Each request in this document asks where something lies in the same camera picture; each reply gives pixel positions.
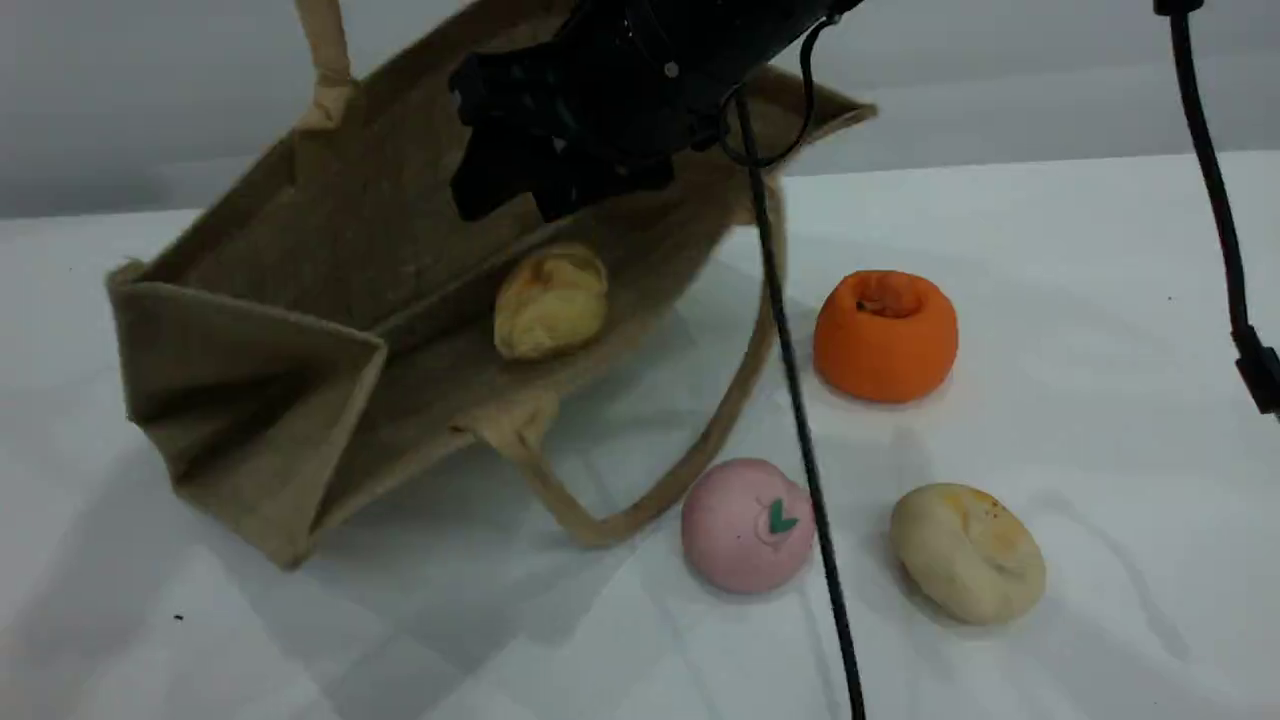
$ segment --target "green heart mark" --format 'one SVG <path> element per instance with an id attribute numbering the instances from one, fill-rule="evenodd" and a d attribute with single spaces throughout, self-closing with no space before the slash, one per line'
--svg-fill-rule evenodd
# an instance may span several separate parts
<path id="1" fill-rule="evenodd" d="M 785 533 L 785 532 L 790 530 L 791 528 L 796 527 L 796 523 L 800 521 L 796 518 L 787 518 L 783 514 L 782 510 L 783 509 L 782 509 L 782 498 L 781 497 L 777 498 L 777 500 L 774 500 L 773 505 L 769 506 L 769 534 L 771 536 L 781 536 L 782 533 Z"/>

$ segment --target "orange fruit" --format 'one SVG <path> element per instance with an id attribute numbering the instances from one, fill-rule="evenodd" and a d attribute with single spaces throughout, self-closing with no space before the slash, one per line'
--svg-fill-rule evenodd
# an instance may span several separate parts
<path id="1" fill-rule="evenodd" d="M 956 310 L 938 286 L 897 270 L 861 270 L 823 304 L 813 363 L 841 392 L 901 404 L 937 389 L 959 347 Z"/>

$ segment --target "pink peach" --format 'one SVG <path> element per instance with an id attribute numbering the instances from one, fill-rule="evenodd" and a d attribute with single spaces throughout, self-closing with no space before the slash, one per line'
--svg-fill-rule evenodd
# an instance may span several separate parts
<path id="1" fill-rule="evenodd" d="M 813 552 L 814 533 L 809 493 L 759 459 L 707 470 L 681 515 L 689 564 L 710 584 L 740 594 L 786 584 Z"/>

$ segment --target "gray wall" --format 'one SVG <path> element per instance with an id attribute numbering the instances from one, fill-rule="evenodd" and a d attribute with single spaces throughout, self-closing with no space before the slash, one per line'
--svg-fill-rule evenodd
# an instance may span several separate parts
<path id="1" fill-rule="evenodd" d="M 461 4 L 347 3 L 357 72 Z M 1193 23 L 1220 149 L 1280 147 L 1280 0 Z M 308 99 L 285 0 L 5 0 L 0 54 L 0 215 L 206 204 Z M 1188 147 L 1151 0 L 868 0 L 815 67 L 883 115 L 795 173 Z"/>

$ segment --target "jute bag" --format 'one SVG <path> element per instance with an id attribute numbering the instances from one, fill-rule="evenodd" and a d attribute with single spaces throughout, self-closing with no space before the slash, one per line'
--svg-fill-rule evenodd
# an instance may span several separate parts
<path id="1" fill-rule="evenodd" d="M 631 351 L 735 222 L 748 183 L 721 152 L 677 158 L 662 192 L 541 223 L 522 196 L 457 218 L 449 178 L 468 129 L 447 77 L 468 51 L 549 38 L 570 0 L 480 0 L 365 81 L 352 79 L 337 0 L 297 0 L 316 69 L 298 126 L 173 245 L 108 278 L 125 404 L 179 496 L 282 568 L 445 455 L 488 443 L 520 466 L 585 546 L 618 542 L 680 500 L 722 447 L 769 354 L 763 302 L 707 428 L 653 489 L 593 518 L 539 445 L 558 398 Z M 751 99 L 765 150 L 800 124 L 796 78 L 768 69 Z M 873 108 L 820 90 L 814 137 Z M 781 195 L 771 187 L 780 252 Z M 550 242 L 593 247 L 609 318 L 586 348 L 503 361 L 493 305 L 513 263 Z"/>

